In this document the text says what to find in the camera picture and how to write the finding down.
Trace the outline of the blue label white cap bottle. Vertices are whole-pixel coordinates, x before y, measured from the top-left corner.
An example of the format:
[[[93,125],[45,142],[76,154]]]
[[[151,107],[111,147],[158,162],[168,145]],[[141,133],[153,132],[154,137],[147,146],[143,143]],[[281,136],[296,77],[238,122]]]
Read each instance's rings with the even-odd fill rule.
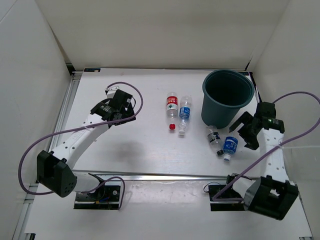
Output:
[[[231,157],[236,153],[238,147],[238,139],[232,135],[227,136],[223,144],[223,159],[228,162]]]

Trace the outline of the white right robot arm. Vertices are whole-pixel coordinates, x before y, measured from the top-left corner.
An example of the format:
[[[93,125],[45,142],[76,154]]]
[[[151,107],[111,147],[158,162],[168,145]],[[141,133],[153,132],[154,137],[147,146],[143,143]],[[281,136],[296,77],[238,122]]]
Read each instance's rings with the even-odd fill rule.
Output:
[[[298,187],[289,181],[280,148],[284,122],[276,118],[273,103],[260,102],[254,115],[246,111],[229,127],[230,132],[234,130],[245,141],[246,148],[259,150],[265,158],[258,163],[260,177],[241,177],[226,185],[226,197],[236,200],[241,196],[246,211],[281,221],[299,193]]]

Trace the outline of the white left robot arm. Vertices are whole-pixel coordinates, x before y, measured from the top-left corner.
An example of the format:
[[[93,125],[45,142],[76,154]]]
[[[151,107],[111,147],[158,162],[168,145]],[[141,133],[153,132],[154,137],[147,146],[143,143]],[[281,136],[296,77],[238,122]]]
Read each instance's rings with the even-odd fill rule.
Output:
[[[74,173],[73,168],[87,148],[111,126],[135,120],[133,96],[116,87],[107,93],[83,122],[83,129],[74,131],[52,151],[37,156],[37,181],[64,198],[71,192],[87,192],[93,200],[105,194],[102,179],[91,173]]]

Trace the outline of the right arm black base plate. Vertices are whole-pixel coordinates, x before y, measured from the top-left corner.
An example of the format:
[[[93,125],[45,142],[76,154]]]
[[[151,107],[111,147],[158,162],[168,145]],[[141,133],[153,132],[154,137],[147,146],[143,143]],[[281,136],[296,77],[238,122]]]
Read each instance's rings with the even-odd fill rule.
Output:
[[[218,182],[209,182],[203,187],[203,191],[209,194],[209,203],[211,212],[242,212],[244,211],[244,204],[241,195],[232,188],[226,190],[217,199],[213,200],[215,194],[222,190],[226,185]]]

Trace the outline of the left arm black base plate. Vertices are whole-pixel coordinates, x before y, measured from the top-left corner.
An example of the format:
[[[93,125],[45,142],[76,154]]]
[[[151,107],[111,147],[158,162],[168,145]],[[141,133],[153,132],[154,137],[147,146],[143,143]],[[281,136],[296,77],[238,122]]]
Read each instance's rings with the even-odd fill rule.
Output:
[[[75,210],[118,210],[121,202],[122,182],[107,182],[92,193],[76,193],[73,208]]]

